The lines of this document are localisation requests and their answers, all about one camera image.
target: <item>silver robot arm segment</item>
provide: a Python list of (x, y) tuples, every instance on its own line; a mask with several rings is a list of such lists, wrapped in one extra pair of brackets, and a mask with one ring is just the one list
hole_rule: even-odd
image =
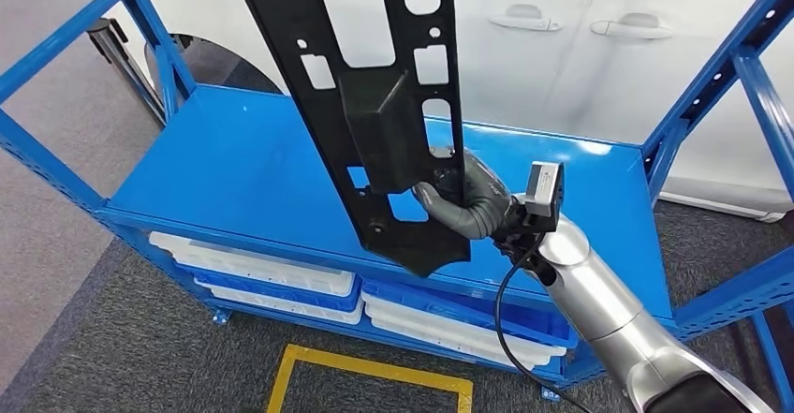
[(556, 272), (545, 286), (554, 303), (637, 411), (772, 412), (741, 381), (698, 357), (651, 317), (564, 215), (537, 253)]

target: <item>blue shelf board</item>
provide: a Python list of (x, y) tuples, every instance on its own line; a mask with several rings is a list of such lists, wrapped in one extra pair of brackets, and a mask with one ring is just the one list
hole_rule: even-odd
[[(316, 317), (307, 317), (303, 315), (296, 315), (288, 312), (280, 312), (267, 308), (257, 307), (241, 302), (226, 301), (217, 298), (209, 298), (207, 304), (216, 308), (225, 308), (232, 311), (244, 312), (251, 315), (260, 317), (269, 317), (284, 322), (299, 324), (302, 326), (310, 327), (312, 329), (320, 329), (326, 332), (341, 333), (344, 335), (361, 338), (368, 341), (375, 341), (384, 345), (400, 347), (408, 350), (415, 350), (417, 352), (424, 352), (438, 357), (448, 359), (465, 361), (467, 363), (480, 364), (489, 366), (503, 371), (511, 371), (517, 373), (518, 370), (512, 366), (505, 366), (504, 364), (495, 361), (481, 359), (473, 355), (463, 354), (445, 347), (431, 345), (420, 340), (408, 338), (397, 333), (384, 331), (374, 327), (370, 319), (366, 315), (361, 315), (361, 321), (358, 324), (345, 324), (341, 322), (327, 321)], [(536, 366), (532, 369), (534, 374), (545, 378), (552, 382), (562, 381), (562, 357), (552, 357), (549, 364), (544, 366)]]
[[(431, 144), (449, 123), (429, 119)], [(464, 143), (514, 192), (533, 160), (566, 164), (563, 212), (655, 317), (672, 318), (640, 149), (494, 125), (465, 124)], [(403, 194), (395, 212), (417, 214)], [(472, 261), (429, 278), (363, 250), (303, 121), (287, 96), (200, 85), (100, 216), (122, 224), (293, 258), (364, 276), (492, 299), (509, 269), (490, 240)], [(514, 277), (505, 301), (553, 308), (534, 279)]]

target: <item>blue metal shelf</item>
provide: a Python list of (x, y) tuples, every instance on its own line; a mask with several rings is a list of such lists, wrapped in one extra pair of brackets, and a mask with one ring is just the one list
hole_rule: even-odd
[[(160, 230), (344, 269), (381, 279), (492, 299), (508, 268), (487, 242), (473, 243), (473, 262), (450, 264), (428, 279), (361, 249), (341, 201), (288, 97), (196, 85), (150, 0), (94, 0), (0, 75), (0, 102), (30, 80), (116, 2), (122, 2), (154, 49), (169, 125), (111, 199), (102, 199), (47, 148), (0, 110), (0, 147), (35, 172), (114, 235), (149, 259), (188, 293), (215, 310), (272, 317), (463, 361), (482, 361), (373, 328), (348, 326), (212, 297), (173, 258), (148, 243)], [(670, 312), (652, 206), (679, 146), (736, 80), (741, 80), (772, 155), (794, 193), (794, 125), (760, 61), (760, 53), (794, 15), (794, 0), (757, 0), (641, 146), (608, 143), (493, 125), (464, 126), (466, 146), (523, 191), (532, 160), (566, 163), (565, 213), (595, 250), (682, 340), (743, 317), (753, 317), (784, 405), (790, 386), (760, 312), (794, 300), (794, 247), (759, 263)], [(179, 99), (184, 103), (180, 107)], [(429, 120), (433, 144), (449, 141), (449, 127)], [(413, 200), (393, 199), (395, 211), (415, 215)], [(615, 231), (630, 230), (631, 239)], [(506, 301), (553, 308), (542, 288), (521, 277)], [(603, 373), (586, 347), (536, 372), (560, 386)]]
[[(432, 144), (449, 127), (429, 120)], [(563, 211), (660, 319), (671, 319), (640, 149), (492, 125), (464, 127), (466, 147), (523, 191), (533, 160), (566, 163)], [(395, 211), (419, 208), (410, 197)], [(289, 97), (199, 86), (106, 206), (106, 220), (334, 268), (493, 298), (509, 261), (487, 241), (472, 261), (420, 279), (363, 250)], [(615, 230), (630, 224), (632, 240)], [(516, 277), (506, 298), (551, 302), (537, 281)]]

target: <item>blue plastic tray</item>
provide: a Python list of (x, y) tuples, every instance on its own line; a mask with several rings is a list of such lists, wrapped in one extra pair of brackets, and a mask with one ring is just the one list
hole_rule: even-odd
[(203, 270), (192, 266), (181, 265), (179, 263), (177, 263), (177, 266), (192, 273), (194, 277), (196, 277), (196, 280), (205, 284), (248, 291), (249, 293), (305, 303), (317, 307), (329, 308), (331, 310), (352, 312), (359, 303), (361, 279), (357, 276), (353, 279), (353, 287), (350, 289), (350, 294), (341, 297), (318, 293), (307, 289), (271, 284), (269, 282), (262, 282), (237, 275)]
[[(374, 279), (363, 279), (361, 289), (384, 301), (494, 330), (493, 301)], [(560, 314), (506, 303), (502, 305), (502, 315), (506, 334), (567, 348), (576, 347), (579, 342), (579, 336)]]

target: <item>white plastic tray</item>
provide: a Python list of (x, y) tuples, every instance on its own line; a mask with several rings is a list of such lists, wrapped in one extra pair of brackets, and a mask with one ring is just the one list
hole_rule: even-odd
[[(512, 366), (494, 331), (384, 301), (369, 293), (362, 292), (361, 298), (367, 316), (379, 329)], [(567, 351), (510, 335), (505, 335), (505, 339), (516, 358), (529, 369), (547, 364), (552, 356), (565, 355)]]
[(353, 273), (301, 263), (231, 247), (152, 232), (149, 242), (173, 254), (185, 265), (248, 277), (334, 296), (347, 296), (353, 288)]
[(319, 317), (320, 319), (327, 319), (329, 321), (344, 322), (345, 324), (358, 324), (359, 321), (361, 321), (361, 311), (363, 310), (363, 299), (361, 298), (359, 298), (359, 303), (356, 305), (355, 310), (352, 312), (342, 312), (339, 310), (331, 310), (330, 308), (251, 293), (249, 291), (205, 284), (198, 280), (196, 280), (196, 283), (202, 287), (209, 288), (214, 297), (227, 301), (243, 302), (259, 307), (280, 310), (282, 312), (305, 315), (307, 317)]

